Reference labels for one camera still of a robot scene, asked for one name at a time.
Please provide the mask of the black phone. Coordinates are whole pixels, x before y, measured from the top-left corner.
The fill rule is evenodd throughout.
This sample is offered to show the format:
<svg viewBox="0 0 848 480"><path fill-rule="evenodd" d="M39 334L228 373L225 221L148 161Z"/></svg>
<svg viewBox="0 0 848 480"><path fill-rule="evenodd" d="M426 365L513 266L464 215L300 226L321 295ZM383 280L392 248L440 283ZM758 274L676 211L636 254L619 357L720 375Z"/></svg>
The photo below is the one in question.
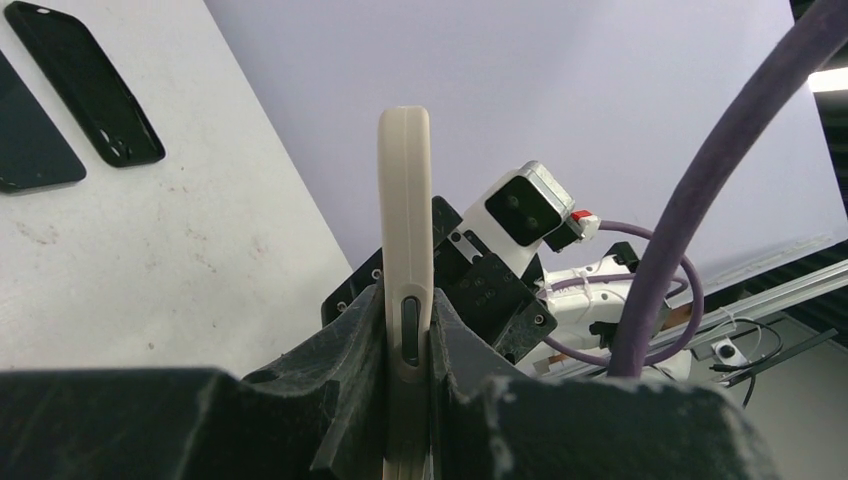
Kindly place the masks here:
<svg viewBox="0 0 848 480"><path fill-rule="evenodd" d="M1 191L74 184L87 170L20 78L1 58Z"/></svg>

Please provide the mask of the black phone case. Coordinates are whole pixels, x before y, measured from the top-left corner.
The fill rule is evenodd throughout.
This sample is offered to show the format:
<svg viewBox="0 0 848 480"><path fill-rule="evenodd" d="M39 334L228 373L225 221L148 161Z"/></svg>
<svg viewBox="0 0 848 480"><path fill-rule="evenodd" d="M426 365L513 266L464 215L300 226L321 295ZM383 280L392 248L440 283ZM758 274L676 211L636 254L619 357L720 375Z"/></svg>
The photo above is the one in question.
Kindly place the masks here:
<svg viewBox="0 0 848 480"><path fill-rule="evenodd" d="M141 104L82 21L25 1L3 14L103 161L128 168L165 158Z"/></svg>

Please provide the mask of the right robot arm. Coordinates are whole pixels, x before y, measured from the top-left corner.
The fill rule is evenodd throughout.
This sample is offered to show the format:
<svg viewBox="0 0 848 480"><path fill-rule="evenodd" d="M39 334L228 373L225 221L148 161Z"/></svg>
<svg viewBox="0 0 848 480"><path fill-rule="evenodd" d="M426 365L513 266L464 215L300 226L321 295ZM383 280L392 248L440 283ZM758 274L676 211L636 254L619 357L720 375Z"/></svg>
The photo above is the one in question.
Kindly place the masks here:
<svg viewBox="0 0 848 480"><path fill-rule="evenodd" d="M460 319L511 363L544 375L553 357L592 360L614 342L639 266L627 242L589 265L546 271L538 256L518 275L450 203L432 200L436 285Z"/></svg>

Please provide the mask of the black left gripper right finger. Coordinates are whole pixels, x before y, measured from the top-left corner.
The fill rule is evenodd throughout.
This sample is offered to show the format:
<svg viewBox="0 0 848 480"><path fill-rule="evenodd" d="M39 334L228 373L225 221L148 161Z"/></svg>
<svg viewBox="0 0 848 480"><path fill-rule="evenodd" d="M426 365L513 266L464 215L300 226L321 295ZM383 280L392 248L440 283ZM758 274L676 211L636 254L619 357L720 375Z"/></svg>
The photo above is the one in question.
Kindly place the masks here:
<svg viewBox="0 0 848 480"><path fill-rule="evenodd" d="M771 452L721 390L669 381L540 381L459 318L430 329L438 479L775 479Z"/></svg>

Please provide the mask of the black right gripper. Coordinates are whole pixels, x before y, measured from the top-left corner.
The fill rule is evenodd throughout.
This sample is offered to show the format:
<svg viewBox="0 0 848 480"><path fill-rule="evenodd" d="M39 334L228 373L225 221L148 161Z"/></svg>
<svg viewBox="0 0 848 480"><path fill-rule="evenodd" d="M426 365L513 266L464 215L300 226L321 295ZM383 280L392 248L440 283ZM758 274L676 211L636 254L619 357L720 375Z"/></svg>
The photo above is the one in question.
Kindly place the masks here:
<svg viewBox="0 0 848 480"><path fill-rule="evenodd" d="M530 353L557 326L537 297L541 262L531 258L525 273L514 273L441 196L432 198L435 286L478 337L513 364Z"/></svg>

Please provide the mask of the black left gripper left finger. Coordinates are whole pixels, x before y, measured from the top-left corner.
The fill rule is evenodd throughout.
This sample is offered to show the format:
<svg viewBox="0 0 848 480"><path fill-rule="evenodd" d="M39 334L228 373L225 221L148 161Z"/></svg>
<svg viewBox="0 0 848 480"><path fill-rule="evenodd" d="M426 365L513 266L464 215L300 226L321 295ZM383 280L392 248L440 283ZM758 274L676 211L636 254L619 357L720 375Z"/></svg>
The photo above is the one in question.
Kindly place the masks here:
<svg viewBox="0 0 848 480"><path fill-rule="evenodd" d="M383 290L243 379L215 368L1 376L5 479L378 479Z"/></svg>

